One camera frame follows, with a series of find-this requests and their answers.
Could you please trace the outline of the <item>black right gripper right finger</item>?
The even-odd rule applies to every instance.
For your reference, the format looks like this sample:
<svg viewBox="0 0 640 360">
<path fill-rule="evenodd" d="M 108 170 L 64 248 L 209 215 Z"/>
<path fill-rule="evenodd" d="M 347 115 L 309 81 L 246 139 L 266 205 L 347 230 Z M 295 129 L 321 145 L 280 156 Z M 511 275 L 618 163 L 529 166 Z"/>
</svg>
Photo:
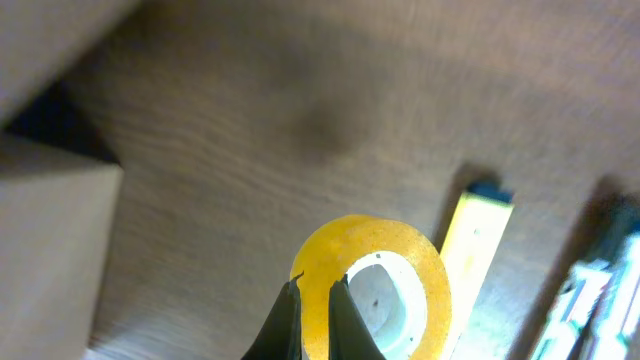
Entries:
<svg viewBox="0 0 640 360">
<path fill-rule="evenodd" d="M 329 359 L 385 359 L 351 297 L 346 275 L 329 291 Z"/>
</svg>

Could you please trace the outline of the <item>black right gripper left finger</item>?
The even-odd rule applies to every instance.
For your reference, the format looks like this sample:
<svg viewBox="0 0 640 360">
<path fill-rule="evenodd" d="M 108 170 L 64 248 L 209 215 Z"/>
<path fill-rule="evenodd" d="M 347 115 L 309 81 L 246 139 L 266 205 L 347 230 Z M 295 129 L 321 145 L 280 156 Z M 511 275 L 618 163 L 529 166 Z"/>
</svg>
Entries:
<svg viewBox="0 0 640 360">
<path fill-rule="evenodd" d="M 301 360 L 301 295 L 297 280 L 286 282 L 255 341 L 242 360 Z"/>
</svg>

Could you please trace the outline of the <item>yellow tape roll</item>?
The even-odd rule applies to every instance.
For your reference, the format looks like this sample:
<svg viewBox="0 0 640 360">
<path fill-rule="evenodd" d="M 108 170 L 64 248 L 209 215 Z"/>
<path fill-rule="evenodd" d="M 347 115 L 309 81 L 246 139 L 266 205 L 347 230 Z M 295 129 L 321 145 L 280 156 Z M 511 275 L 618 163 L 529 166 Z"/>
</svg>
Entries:
<svg viewBox="0 0 640 360">
<path fill-rule="evenodd" d="M 438 359 L 448 337 L 451 292 L 444 265 L 433 244 L 414 227 L 368 215 L 347 215 L 317 229 L 301 246 L 290 276 L 299 275 L 302 343 L 311 359 L 329 357 L 329 291 L 361 258 L 392 252 L 408 262 L 421 286 L 417 299 L 425 324 L 412 337 L 410 359 Z"/>
</svg>

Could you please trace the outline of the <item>yellow highlighter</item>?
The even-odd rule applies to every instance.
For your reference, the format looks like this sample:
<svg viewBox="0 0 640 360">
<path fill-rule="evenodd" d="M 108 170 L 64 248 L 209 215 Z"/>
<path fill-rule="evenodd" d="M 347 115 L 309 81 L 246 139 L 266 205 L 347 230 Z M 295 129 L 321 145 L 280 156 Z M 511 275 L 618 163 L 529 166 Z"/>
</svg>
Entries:
<svg viewBox="0 0 640 360">
<path fill-rule="evenodd" d="M 473 183 L 461 193 L 440 251 L 452 302 L 444 359 L 469 321 L 513 209 L 513 194 L 495 184 Z"/>
</svg>

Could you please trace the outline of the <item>black whiteboard marker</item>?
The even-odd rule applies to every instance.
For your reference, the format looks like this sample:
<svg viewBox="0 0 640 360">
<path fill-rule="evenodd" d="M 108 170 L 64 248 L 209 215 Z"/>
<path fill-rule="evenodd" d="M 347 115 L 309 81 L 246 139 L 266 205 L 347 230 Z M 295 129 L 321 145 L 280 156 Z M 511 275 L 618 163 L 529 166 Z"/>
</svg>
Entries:
<svg viewBox="0 0 640 360">
<path fill-rule="evenodd" d="M 612 276 L 610 266 L 635 222 L 639 222 L 637 203 L 622 201 L 612 210 L 600 239 L 583 259 L 570 267 L 529 355 L 531 359 L 579 359 L 599 299 Z"/>
</svg>

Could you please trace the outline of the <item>blue whiteboard marker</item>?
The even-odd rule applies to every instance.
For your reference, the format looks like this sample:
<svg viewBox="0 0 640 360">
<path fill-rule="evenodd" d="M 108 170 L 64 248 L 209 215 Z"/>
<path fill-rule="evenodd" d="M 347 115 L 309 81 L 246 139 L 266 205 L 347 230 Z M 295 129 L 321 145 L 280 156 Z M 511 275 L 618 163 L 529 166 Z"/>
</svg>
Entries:
<svg viewBox="0 0 640 360">
<path fill-rule="evenodd" d="M 618 247 L 580 360 L 624 360 L 639 323 L 639 222 Z"/>
</svg>

